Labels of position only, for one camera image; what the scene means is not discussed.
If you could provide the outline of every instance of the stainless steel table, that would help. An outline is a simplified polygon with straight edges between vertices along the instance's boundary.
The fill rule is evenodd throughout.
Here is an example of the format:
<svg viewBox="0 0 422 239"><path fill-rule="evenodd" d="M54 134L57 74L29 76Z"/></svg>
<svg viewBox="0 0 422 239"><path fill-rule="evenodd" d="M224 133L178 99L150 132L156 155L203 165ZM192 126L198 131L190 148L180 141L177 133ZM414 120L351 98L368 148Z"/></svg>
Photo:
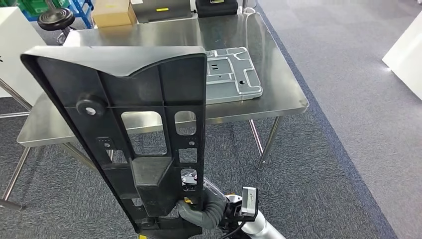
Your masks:
<svg viewBox="0 0 422 239"><path fill-rule="evenodd" d="M246 47L261 80L263 95L254 100L207 105L206 123L249 120L261 155L259 169L267 162L281 118L301 114L309 105L258 13L73 31L65 46L202 46L206 50ZM253 119L268 117L276 119L263 148ZM160 119L149 113L127 114L123 121L128 133L162 129ZM176 121L180 127L192 124L190 115L181 114ZM77 139L51 101L42 95L32 108L17 141L34 147Z"/></svg>

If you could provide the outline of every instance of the table leg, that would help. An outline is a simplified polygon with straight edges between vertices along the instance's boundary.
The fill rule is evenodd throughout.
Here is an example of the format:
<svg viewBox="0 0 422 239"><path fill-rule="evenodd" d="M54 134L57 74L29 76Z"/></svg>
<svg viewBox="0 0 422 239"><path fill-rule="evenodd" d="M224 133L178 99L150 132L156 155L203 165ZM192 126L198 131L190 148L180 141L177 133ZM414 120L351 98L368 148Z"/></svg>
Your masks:
<svg viewBox="0 0 422 239"><path fill-rule="evenodd" d="M63 143L62 147L71 153L77 160L79 160L84 165L88 166L90 169L92 169L94 172L98 173L97 168L92 163L92 161L87 158L82 152L80 152L76 147L71 145L71 143Z"/></svg>
<svg viewBox="0 0 422 239"><path fill-rule="evenodd" d="M9 202L9 201L5 201L3 199L0 199L0 208L5 207L5 208L10 208L10 209L14 209L17 211L23 210L25 209L24 205L21 204L17 204L17 203L13 203L13 202Z"/></svg>
<svg viewBox="0 0 422 239"><path fill-rule="evenodd" d="M265 148L262 152L261 159L258 164L259 170L262 170L264 168L264 164L267 163L268 161L268 155L270 154L271 148L276 139L277 132L278 132L278 129L280 128L280 125L281 125L280 122L282 119L283 117L276 117L276 119L274 120L273 127L271 128L271 131L270 131L270 136L268 137L267 143L265 144Z"/></svg>
<svg viewBox="0 0 422 239"><path fill-rule="evenodd" d="M7 185L6 190L3 194L3 197L0 200L0 206L12 208L12 209L15 209L15 210L21 210L21 209L24 208L23 205L19 205L19 204L13 203L13 202L9 202L8 200L9 200L10 194L12 193L14 185L17 181L17 178L19 177L19 174L22 171L23 165L25 164L26 159L28 158L30 150L31 150L30 147L26 147L23 150L22 156L20 157L20 160L17 163L16 169L13 172L12 178L10 179L9 184Z"/></svg>
<svg viewBox="0 0 422 239"><path fill-rule="evenodd" d="M253 119L249 120L249 124L252 129L252 134L253 134L253 138L255 139L256 146L258 147L259 156L262 157L262 153L264 152L264 150L262 149L261 140L259 139L258 131L256 130Z"/></svg>
<svg viewBox="0 0 422 239"><path fill-rule="evenodd" d="M114 150L107 150L107 153L108 153L108 156L110 157L110 160L111 161L113 161L113 153L114 153Z"/></svg>

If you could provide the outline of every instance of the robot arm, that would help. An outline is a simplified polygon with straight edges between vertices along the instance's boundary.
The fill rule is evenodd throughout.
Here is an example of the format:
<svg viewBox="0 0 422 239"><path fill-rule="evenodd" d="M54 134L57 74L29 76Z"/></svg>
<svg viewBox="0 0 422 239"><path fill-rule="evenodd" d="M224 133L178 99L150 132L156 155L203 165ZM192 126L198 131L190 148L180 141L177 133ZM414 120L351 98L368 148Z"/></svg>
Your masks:
<svg viewBox="0 0 422 239"><path fill-rule="evenodd" d="M195 185L195 176L182 176L185 186ZM225 196L220 189L204 177L204 209L195 211L184 200L177 202L180 216L205 229L219 227L232 239L285 239L258 210L258 189L243 187L242 197Z"/></svg>

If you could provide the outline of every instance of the metal frame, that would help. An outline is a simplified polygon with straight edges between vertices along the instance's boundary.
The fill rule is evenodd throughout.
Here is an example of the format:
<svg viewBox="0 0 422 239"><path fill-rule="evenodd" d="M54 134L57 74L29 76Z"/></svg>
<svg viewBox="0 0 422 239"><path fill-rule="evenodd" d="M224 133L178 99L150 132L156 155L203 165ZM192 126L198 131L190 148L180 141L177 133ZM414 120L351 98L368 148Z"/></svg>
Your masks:
<svg viewBox="0 0 422 239"><path fill-rule="evenodd" d="M22 96L20 96L14 89L12 89L2 78L0 78L0 87L2 87L9 95L11 95L16 101L18 101L23 107L25 107L28 111L31 111L31 104L29 104ZM23 113L11 113L11 114L4 114L0 115L0 119L3 118L10 118L10 117L18 117L18 116L27 116L29 115L28 112ZM24 205L17 204L14 202L9 201L10 194L14 188L14 185L19 177L20 172L22 171L23 165L28 158L29 151L31 150L30 147L25 147L23 150L22 156L20 157L19 162L17 163L17 167L13 172L12 178L9 181L9 184L6 187L6 190L0 199L0 207L8 207L15 210L22 210L25 208Z"/></svg>
<svg viewBox="0 0 422 239"><path fill-rule="evenodd" d="M270 160L270 158L269 158L270 151L271 151L273 144L274 144L274 141L276 139L277 132L278 132L280 126L281 126L280 122L281 122L282 119L283 119L283 117L276 117L276 119L274 120L273 126L271 127L270 135L268 136L267 143L265 144L265 148L262 148L261 140L259 139L259 134L258 134L258 131L256 130L254 121L252 119L249 120L249 124L250 124L251 129L252 129L252 134L253 134L253 137L255 139L256 146L258 147L258 152L259 152L259 156L260 156L260 160L259 160L259 163L258 163L258 169L259 170L264 169L264 165L266 163L268 163L269 160Z"/></svg>
<svg viewBox="0 0 422 239"><path fill-rule="evenodd" d="M19 102L25 109L28 111L31 111L31 104L28 103L21 95L19 95L14 89L12 89L2 78L0 78L0 87L3 88L12 98L14 98L17 102ZM21 113L10 113L10 114L3 114L0 115L0 119L4 118L13 118L13 117L21 117L21 116L27 116L29 115L29 112L21 112ZM87 165L92 170L96 171L97 169L85 155L83 155L77 148L75 148L70 143L64 143L62 144L63 148L67 150L69 153L74 155L78 160L83 162L85 165ZM6 207L14 210L23 210L25 208L25 205L18 204L9 201L10 194L12 193L12 190L15 186L15 183L22 171L22 168L28 158L29 152L31 151L31 147L25 147L23 150L22 156L19 159L19 162L17 163L16 169L12 174L12 177L9 181L9 184L6 187L6 190L4 191L4 194L2 198L0 199L0 207Z"/></svg>

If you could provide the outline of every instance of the rectangular cutout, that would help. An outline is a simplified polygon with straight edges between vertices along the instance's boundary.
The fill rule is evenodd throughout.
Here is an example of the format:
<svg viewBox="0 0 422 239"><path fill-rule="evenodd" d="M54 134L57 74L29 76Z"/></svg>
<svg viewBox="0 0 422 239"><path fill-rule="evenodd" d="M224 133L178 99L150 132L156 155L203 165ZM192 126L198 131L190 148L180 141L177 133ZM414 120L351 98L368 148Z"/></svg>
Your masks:
<svg viewBox="0 0 422 239"><path fill-rule="evenodd" d="M196 148L180 148L179 162L181 163L197 163L198 150Z"/></svg>
<svg viewBox="0 0 422 239"><path fill-rule="evenodd" d="M178 135L194 135L197 131L197 116L192 111L179 111L174 114L176 132ZM180 125L192 125L191 127L180 127Z"/></svg>
<svg viewBox="0 0 422 239"><path fill-rule="evenodd" d="M197 187L197 171L193 168L184 168L180 170L182 177L182 188L185 192L195 191Z"/></svg>
<svg viewBox="0 0 422 239"><path fill-rule="evenodd" d="M126 127L156 126L160 131L129 135L133 150L139 155L163 155L167 153L166 138L162 130L163 122L160 114L148 112L124 112L121 118Z"/></svg>
<svg viewBox="0 0 422 239"><path fill-rule="evenodd" d="M124 157L123 151L113 150L111 162L114 164L127 163L126 158Z"/></svg>
<svg viewBox="0 0 422 239"><path fill-rule="evenodd" d="M143 205L141 198L132 198L132 202L135 207L140 207Z"/></svg>

